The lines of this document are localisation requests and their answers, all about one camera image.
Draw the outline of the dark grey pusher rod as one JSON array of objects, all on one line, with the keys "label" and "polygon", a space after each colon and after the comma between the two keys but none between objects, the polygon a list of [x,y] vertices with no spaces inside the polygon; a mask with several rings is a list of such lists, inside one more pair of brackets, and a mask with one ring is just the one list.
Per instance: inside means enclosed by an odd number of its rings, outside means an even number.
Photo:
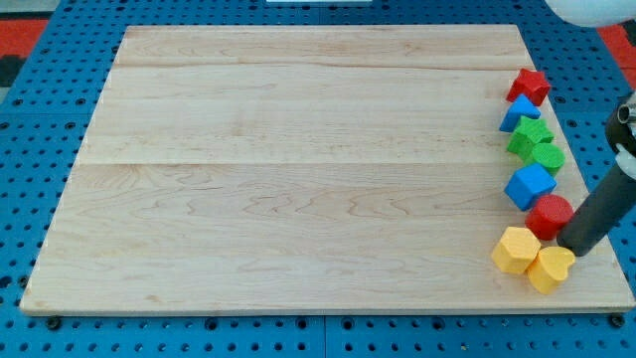
[{"label": "dark grey pusher rod", "polygon": [[556,241],[577,257],[583,257],[634,206],[635,161],[617,160],[560,230]]}]

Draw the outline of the black tool mount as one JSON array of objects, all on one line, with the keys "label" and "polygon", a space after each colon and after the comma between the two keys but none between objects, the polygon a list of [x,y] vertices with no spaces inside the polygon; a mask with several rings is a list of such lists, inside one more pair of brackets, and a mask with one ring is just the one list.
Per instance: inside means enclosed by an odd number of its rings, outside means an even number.
[{"label": "black tool mount", "polygon": [[605,136],[618,167],[635,178],[635,92],[619,99],[605,124]]}]

